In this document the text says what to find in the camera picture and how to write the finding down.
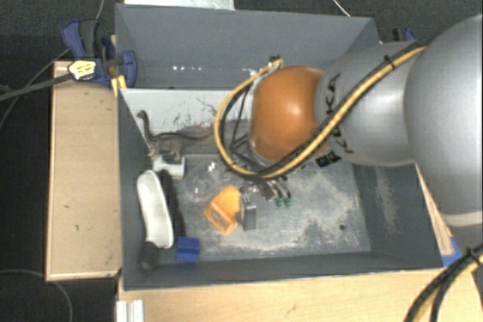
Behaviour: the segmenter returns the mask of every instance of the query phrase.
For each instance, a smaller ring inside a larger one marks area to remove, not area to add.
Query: wooden table
[[[56,63],[55,75],[66,64]],[[48,280],[113,277],[121,268],[117,113],[111,90],[73,81],[53,92]],[[80,137],[88,140],[78,141]],[[439,248],[451,253],[448,229],[426,192]],[[257,284],[125,292],[143,300],[154,321],[400,321],[438,269]],[[426,311],[421,320],[429,319]],[[441,321],[482,321],[471,276],[454,285]]]

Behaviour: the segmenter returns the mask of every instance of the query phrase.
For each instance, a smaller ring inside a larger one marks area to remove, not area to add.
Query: bin floor
[[[240,188],[243,182],[225,173],[223,184],[227,183]],[[203,215],[220,185],[215,192],[200,196],[188,190],[187,180],[178,182],[177,197],[186,233],[200,239],[200,260],[369,251],[364,214],[349,164],[339,161],[320,168],[310,161],[291,173],[286,184],[292,194],[290,207],[277,207],[274,201],[253,193],[257,228],[244,231],[239,225],[231,234],[223,235]]]

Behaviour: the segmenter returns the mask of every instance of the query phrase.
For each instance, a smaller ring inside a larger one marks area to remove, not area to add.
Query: orange device
[[[289,66],[264,78],[254,93],[250,147],[258,158],[277,162],[317,129],[315,90],[323,71]],[[327,149],[324,143],[318,152]]]
[[[240,212],[240,191],[226,186],[205,208],[203,214],[225,235],[238,225],[236,214]]]

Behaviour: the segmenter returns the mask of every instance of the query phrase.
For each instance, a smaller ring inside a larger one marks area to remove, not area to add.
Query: blue plastic clip
[[[115,48],[108,38],[103,38],[102,42],[106,47],[108,61],[103,63],[96,57],[96,29],[97,20],[71,20],[62,28],[62,39],[76,60],[89,59],[96,63],[96,75],[89,79],[89,82],[100,84],[104,87],[111,86],[111,77],[107,73],[106,67],[109,64],[116,64],[122,61],[124,64],[124,76],[126,85],[133,87],[137,77],[137,61],[133,51],[123,51],[118,60],[115,59]]]
[[[179,236],[176,245],[176,261],[197,263],[199,257],[199,239]]]

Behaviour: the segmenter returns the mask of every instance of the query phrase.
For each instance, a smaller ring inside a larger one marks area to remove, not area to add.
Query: black floor
[[[114,31],[106,0],[100,33]],[[373,17],[383,41],[407,27],[418,38],[433,36],[481,13],[482,0],[339,0],[353,16]],[[63,49],[60,28],[71,19],[93,18],[100,0],[0,0],[0,84],[24,86]],[[238,9],[340,14],[331,0],[235,0]],[[46,72],[41,80],[50,75]],[[9,103],[0,103],[0,120]],[[44,271],[49,157],[49,92],[20,98],[0,128],[0,270]],[[112,320],[113,281],[65,284],[75,321]],[[0,320],[68,320],[56,287],[24,273],[0,273]]]

